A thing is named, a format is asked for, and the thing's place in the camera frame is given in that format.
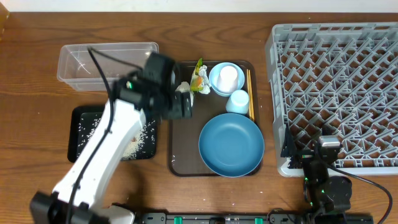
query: wooden chopstick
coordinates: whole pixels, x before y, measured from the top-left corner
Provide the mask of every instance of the wooden chopstick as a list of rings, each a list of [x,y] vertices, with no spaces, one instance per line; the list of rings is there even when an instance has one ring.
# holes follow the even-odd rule
[[[253,91],[251,86],[251,75],[250,70],[247,69],[246,71],[248,75],[248,94],[249,94],[249,117],[252,121],[254,121],[254,107],[253,107]]]

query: light blue cup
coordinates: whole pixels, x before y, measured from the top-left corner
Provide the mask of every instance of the light blue cup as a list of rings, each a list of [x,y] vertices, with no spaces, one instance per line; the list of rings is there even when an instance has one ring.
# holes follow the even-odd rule
[[[229,97],[225,106],[227,112],[247,114],[249,110],[249,95],[244,90],[236,90]]]
[[[219,94],[220,96],[231,96],[231,93],[223,93],[217,89],[217,80],[220,75],[220,71],[223,67],[225,66],[232,66],[238,71],[238,88],[237,90],[242,89],[244,85],[244,73],[242,71],[242,68],[239,66],[235,65],[234,63],[231,62],[223,62],[219,63],[218,65],[214,66],[213,69],[211,69],[210,74],[209,74],[209,81],[211,87],[214,89],[214,91]]]

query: blue bowl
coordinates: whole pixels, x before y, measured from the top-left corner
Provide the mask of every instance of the blue bowl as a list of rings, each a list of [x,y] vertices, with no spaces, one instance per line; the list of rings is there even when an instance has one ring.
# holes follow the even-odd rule
[[[252,172],[264,155],[264,138],[249,118],[234,113],[211,119],[199,137],[203,162],[225,177],[241,177]]]
[[[242,68],[239,66],[235,65],[234,63],[231,62],[223,62],[219,63],[216,66],[214,66],[209,74],[209,81],[210,81],[210,86],[214,89],[214,91],[219,94],[220,96],[231,96],[232,93],[223,93],[217,89],[217,80],[220,75],[220,71],[222,68],[225,66],[232,66],[238,71],[238,88],[236,90],[240,90],[243,87],[244,84],[244,73],[242,71]]]

